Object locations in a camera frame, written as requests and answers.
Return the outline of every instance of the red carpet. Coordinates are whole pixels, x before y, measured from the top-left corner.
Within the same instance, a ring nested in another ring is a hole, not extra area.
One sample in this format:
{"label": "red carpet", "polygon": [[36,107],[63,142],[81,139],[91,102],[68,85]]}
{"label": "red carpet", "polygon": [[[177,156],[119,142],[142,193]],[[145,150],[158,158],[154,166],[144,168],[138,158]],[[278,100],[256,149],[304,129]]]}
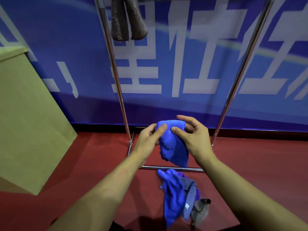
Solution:
{"label": "red carpet", "polygon": [[[79,132],[38,196],[0,192],[0,230],[44,231],[69,206],[112,171],[126,155],[125,134]],[[214,152],[237,173],[308,222],[308,142],[218,138]],[[146,164],[171,165],[156,147]],[[189,167],[197,167],[194,159]],[[212,200],[201,230],[220,230],[238,224],[204,173],[187,172],[201,195]],[[154,170],[139,170],[115,221],[125,228],[165,230],[164,192]],[[179,218],[168,230],[190,230]]]}

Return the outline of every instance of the forearm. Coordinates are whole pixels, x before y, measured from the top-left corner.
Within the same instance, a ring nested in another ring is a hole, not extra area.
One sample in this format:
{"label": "forearm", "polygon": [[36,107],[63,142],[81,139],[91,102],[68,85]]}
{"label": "forearm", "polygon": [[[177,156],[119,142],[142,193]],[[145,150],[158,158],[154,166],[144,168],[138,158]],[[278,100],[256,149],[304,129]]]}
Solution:
{"label": "forearm", "polygon": [[234,215],[248,230],[307,230],[305,222],[266,196],[235,171],[213,159],[201,163]]}
{"label": "forearm", "polygon": [[114,214],[142,163],[142,158],[132,152],[110,174],[70,207],[51,226],[50,230],[109,230]]}

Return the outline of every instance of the person's left hand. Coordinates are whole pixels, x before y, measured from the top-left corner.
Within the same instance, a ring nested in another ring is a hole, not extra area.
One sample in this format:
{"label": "person's left hand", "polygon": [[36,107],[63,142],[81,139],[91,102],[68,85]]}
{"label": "person's left hand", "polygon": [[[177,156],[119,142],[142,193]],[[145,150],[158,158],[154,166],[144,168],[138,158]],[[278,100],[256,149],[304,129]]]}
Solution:
{"label": "person's left hand", "polygon": [[159,144],[158,139],[167,130],[167,125],[161,125],[156,131],[155,128],[156,124],[151,124],[142,130],[135,144],[133,152],[134,154],[138,154],[143,162],[145,162],[152,153],[155,145]]}

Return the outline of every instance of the blue banner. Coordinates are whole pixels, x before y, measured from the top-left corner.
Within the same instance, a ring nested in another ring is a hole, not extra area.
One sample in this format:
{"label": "blue banner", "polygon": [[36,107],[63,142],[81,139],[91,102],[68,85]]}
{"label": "blue banner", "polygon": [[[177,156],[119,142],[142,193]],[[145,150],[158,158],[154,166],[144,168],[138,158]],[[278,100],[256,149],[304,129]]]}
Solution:
{"label": "blue banner", "polygon": [[[307,2],[275,0],[223,128],[308,131]],[[129,124],[215,128],[264,3],[140,3],[147,37],[113,42]],[[0,44],[28,48],[71,123],[123,123],[94,0],[0,0]]]}

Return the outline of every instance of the person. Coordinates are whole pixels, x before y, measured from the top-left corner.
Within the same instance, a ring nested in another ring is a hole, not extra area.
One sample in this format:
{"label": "person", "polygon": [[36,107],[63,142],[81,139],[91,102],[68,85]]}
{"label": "person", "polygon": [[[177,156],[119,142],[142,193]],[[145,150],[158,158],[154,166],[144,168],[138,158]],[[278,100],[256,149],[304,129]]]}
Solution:
{"label": "person", "polygon": [[[185,131],[171,131],[186,144],[196,163],[210,178],[233,214],[246,230],[308,230],[308,225],[269,198],[222,163],[212,151],[208,129],[193,117],[178,115]],[[108,231],[137,170],[145,163],[166,124],[141,131],[131,154],[110,174],[71,206],[49,229],[65,231]]]}

